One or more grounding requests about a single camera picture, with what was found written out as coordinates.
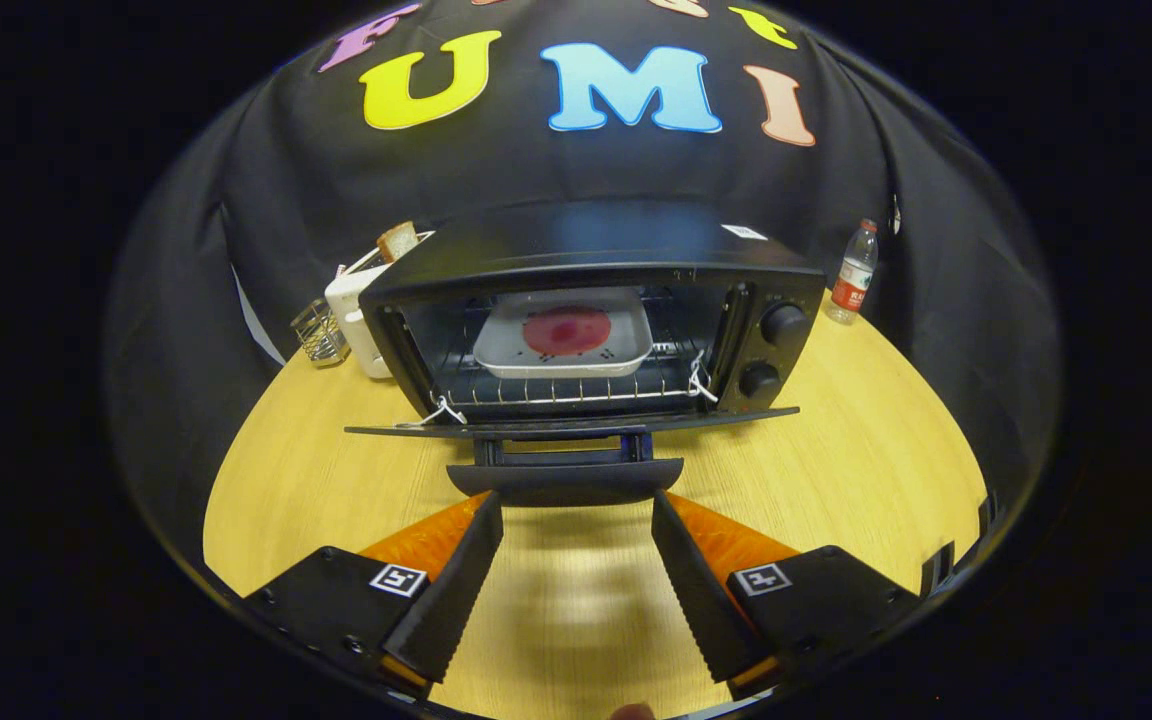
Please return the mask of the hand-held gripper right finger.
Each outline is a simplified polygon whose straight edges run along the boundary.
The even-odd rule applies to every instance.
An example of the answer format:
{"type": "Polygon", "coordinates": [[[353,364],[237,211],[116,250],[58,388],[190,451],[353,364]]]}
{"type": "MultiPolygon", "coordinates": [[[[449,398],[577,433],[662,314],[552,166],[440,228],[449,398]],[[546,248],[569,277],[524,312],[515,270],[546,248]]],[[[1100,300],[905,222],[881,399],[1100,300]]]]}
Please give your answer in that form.
{"type": "Polygon", "coordinates": [[[833,544],[801,552],[666,491],[652,538],[710,676],[735,700],[818,682],[920,601],[833,544]]]}

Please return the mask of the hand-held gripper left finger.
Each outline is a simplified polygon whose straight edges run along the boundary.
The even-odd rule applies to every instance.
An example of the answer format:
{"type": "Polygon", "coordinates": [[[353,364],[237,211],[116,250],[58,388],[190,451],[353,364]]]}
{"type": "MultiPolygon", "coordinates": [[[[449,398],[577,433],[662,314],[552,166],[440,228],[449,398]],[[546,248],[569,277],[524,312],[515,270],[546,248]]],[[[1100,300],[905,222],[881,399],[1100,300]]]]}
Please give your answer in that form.
{"type": "Polygon", "coordinates": [[[444,682],[502,537],[488,491],[364,551],[314,550],[242,606],[343,673],[426,696],[444,682]]]}

